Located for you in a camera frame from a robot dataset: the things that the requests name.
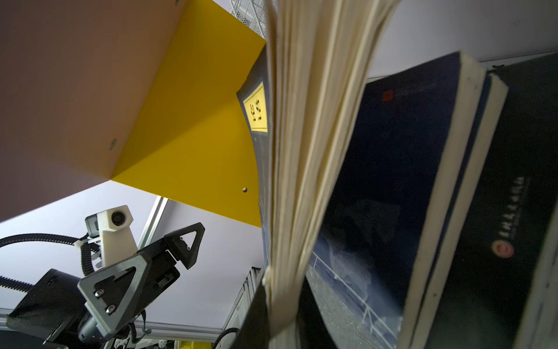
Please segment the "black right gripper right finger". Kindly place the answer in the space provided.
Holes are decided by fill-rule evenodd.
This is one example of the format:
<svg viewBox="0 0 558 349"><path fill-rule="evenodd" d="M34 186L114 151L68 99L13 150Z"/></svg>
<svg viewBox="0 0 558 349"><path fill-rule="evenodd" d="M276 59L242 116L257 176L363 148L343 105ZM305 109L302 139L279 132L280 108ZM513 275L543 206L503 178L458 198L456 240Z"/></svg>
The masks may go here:
<svg viewBox="0 0 558 349"><path fill-rule="evenodd" d="M299 309L296 318L299 348L337 349L321 316L318 304L307 279L302 285Z"/></svg>

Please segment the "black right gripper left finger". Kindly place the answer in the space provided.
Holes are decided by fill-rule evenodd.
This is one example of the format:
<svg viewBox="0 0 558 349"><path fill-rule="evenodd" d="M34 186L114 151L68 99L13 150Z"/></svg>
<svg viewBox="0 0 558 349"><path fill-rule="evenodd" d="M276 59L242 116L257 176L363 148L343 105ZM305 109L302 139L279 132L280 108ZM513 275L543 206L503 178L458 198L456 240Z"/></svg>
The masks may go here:
<svg viewBox="0 0 558 349"><path fill-rule="evenodd" d="M231 348L268 349L270 342L270 323L267 310L265 287L260 283Z"/></svg>

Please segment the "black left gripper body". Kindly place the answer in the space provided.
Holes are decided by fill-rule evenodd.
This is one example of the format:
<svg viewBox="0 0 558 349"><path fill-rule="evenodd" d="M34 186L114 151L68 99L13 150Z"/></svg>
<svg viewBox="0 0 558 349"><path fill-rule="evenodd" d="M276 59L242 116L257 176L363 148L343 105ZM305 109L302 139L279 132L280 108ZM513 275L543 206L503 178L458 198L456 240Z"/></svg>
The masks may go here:
<svg viewBox="0 0 558 349"><path fill-rule="evenodd" d="M180 276L173 257L151 257L151 260L145 290L149 299L147 307ZM146 308L114 336L102 336L78 290L80 280L59 270L49 270L7 315L7 327L40 338L47 345L104 345L113 339L139 342L143 336L137 332L135 321L139 316L146 316Z"/></svg>

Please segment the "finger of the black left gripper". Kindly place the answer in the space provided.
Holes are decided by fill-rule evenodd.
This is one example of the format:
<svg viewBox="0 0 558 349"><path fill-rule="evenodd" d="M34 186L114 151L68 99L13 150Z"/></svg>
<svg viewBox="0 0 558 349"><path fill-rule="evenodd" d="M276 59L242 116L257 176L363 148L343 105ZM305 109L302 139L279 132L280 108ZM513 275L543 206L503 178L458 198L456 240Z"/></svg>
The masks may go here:
<svg viewBox="0 0 558 349"><path fill-rule="evenodd" d="M114 336L147 307L152 264L150 257L139 253L78 282L100 335Z"/></svg>
<svg viewBox="0 0 558 349"><path fill-rule="evenodd" d="M201 222L178 229L164 236L163 240L167 249L176 261L180 261L187 270L190 270L197 262L199 248L205 228ZM183 236L194 233L194 240L188 244Z"/></svg>

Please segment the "dark blue book top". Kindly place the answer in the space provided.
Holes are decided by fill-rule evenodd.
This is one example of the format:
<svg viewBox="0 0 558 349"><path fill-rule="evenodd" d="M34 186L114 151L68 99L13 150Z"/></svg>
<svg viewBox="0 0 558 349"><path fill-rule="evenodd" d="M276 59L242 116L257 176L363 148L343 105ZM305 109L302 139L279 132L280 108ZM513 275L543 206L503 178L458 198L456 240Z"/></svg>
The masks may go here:
<svg viewBox="0 0 558 349"><path fill-rule="evenodd" d="M396 348L459 192L485 69L454 52L366 84L310 269Z"/></svg>

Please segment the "dark book white characters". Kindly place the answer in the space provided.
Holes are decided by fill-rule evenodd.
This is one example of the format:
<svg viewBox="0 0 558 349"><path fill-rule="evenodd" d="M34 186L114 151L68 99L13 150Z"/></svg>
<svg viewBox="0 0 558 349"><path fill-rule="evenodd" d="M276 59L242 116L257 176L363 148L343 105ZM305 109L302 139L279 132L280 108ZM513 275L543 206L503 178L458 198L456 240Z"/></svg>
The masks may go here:
<svg viewBox="0 0 558 349"><path fill-rule="evenodd" d="M557 55L509 88L427 348L534 348L557 314Z"/></svg>

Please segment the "dark blue book under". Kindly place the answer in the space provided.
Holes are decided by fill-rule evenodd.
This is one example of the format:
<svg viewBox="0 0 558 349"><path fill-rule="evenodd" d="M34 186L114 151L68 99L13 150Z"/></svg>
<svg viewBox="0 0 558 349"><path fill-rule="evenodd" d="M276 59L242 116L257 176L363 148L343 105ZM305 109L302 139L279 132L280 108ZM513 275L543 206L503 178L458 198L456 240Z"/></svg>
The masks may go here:
<svg viewBox="0 0 558 349"><path fill-rule="evenodd" d="M257 159L269 348L299 348L306 271L396 1L267 1L237 97Z"/></svg>

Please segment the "blue book landscape cover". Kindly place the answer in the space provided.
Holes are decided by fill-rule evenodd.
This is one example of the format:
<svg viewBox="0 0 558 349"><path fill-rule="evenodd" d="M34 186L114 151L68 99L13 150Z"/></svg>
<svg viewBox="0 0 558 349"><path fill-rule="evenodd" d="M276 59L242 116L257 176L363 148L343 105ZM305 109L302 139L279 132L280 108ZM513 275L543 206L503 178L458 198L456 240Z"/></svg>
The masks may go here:
<svg viewBox="0 0 558 349"><path fill-rule="evenodd" d="M466 147L464 157L466 167L460 171L461 182L457 197L450 205L451 216L444 222L443 236L435 255L432 274L422 299L416 325L412 331L411 348L424 348L427 343L507 92L508 87L500 78L495 74L486 75L477 115Z"/></svg>

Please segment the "yellow wooden bookshelf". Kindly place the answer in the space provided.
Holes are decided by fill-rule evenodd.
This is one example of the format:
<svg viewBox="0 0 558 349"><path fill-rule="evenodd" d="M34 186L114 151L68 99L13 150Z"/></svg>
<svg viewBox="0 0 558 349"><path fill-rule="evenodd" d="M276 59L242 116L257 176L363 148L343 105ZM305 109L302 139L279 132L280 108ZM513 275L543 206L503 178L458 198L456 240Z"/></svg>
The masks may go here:
<svg viewBox="0 0 558 349"><path fill-rule="evenodd" d="M1 219L115 180L259 225L263 46L213 1L3 1Z"/></svg>

